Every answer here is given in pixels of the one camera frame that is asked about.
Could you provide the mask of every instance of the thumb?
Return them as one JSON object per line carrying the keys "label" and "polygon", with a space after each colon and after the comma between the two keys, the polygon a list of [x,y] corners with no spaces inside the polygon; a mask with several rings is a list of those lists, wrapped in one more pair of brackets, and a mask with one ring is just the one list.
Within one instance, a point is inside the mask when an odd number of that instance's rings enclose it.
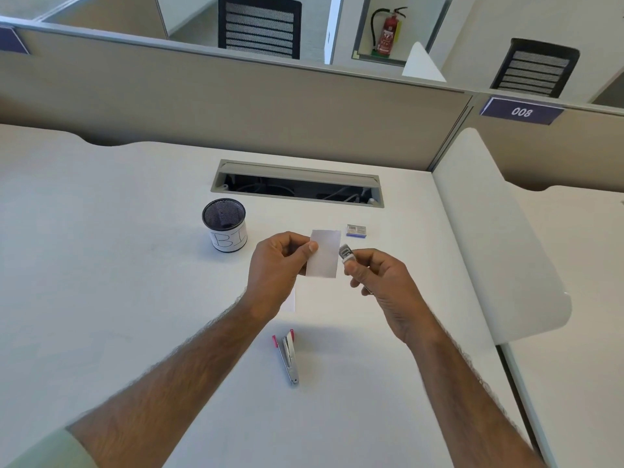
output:
{"label": "thumb", "polygon": [[357,282],[365,285],[373,294],[376,291],[377,284],[379,283],[379,276],[373,273],[370,268],[362,266],[355,259],[348,260],[344,265],[345,271],[348,275],[354,278]]}
{"label": "thumb", "polygon": [[297,268],[297,271],[299,271],[299,269],[301,269],[303,265],[308,262],[308,259],[312,257],[316,250],[318,250],[318,243],[311,241],[309,243],[302,244],[286,259],[289,260],[293,267]]}

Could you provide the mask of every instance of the hairy forearm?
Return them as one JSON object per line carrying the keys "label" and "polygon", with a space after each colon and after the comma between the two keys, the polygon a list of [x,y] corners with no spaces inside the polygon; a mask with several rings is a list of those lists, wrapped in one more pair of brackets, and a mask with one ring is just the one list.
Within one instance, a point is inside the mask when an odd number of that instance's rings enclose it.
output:
{"label": "hairy forearm", "polygon": [[264,324],[236,304],[67,429],[98,468],[161,467]]}
{"label": "hairy forearm", "polygon": [[408,346],[440,424],[453,464],[461,467],[544,467],[472,372],[427,308]]}

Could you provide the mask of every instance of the office chair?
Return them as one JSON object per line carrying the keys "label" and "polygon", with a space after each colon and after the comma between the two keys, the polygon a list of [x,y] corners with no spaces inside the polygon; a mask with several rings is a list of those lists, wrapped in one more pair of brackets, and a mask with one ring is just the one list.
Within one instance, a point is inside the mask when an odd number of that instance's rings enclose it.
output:
{"label": "office chair", "polygon": [[559,98],[580,52],[529,39],[511,39],[511,47],[490,88]]}
{"label": "office chair", "polygon": [[301,2],[219,0],[219,47],[299,59]]}

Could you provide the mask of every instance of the sleeve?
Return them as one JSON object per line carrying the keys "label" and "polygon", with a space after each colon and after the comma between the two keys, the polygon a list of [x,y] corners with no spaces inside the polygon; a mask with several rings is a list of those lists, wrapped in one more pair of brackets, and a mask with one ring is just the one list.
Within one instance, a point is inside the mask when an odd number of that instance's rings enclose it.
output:
{"label": "sleeve", "polygon": [[12,461],[6,468],[97,468],[69,432],[59,429]]}

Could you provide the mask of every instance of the fire extinguisher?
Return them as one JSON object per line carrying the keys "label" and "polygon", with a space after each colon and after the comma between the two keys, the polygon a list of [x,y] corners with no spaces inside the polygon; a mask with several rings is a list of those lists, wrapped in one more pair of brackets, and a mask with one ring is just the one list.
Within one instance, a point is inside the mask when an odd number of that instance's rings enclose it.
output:
{"label": "fire extinguisher", "polygon": [[[401,21],[397,17],[406,17],[403,13],[401,13],[401,10],[406,9],[408,9],[407,6],[396,8],[393,11],[390,11],[387,8],[380,8],[372,13],[372,15],[370,16],[370,30],[372,32],[372,45],[374,46],[371,52],[372,55],[378,55],[380,57],[390,56],[390,51],[392,51],[392,46],[394,44],[395,38],[398,35],[399,26],[401,24]],[[372,23],[375,15],[377,15],[378,13],[392,13],[386,18],[384,27],[381,30],[381,35],[379,36],[379,42],[377,42],[377,38],[375,38],[375,28]]]}

